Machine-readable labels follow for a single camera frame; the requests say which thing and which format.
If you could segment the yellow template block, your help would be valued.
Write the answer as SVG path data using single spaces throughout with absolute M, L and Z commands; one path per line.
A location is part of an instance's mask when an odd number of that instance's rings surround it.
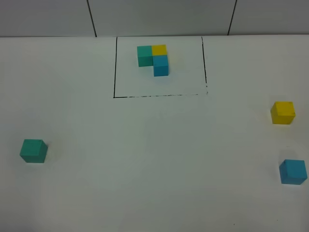
M 165 44 L 152 45 L 152 56 L 167 55 L 167 47 Z

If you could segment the green template block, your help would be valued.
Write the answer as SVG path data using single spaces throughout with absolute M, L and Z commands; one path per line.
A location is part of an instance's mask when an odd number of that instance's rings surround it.
M 138 56 L 138 66 L 139 67 L 153 66 L 152 47 L 150 45 L 138 46 L 137 56 Z

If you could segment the blue template block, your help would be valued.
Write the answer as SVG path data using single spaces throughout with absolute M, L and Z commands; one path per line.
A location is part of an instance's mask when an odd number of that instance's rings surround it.
M 169 61 L 167 55 L 153 56 L 154 76 L 168 76 Z

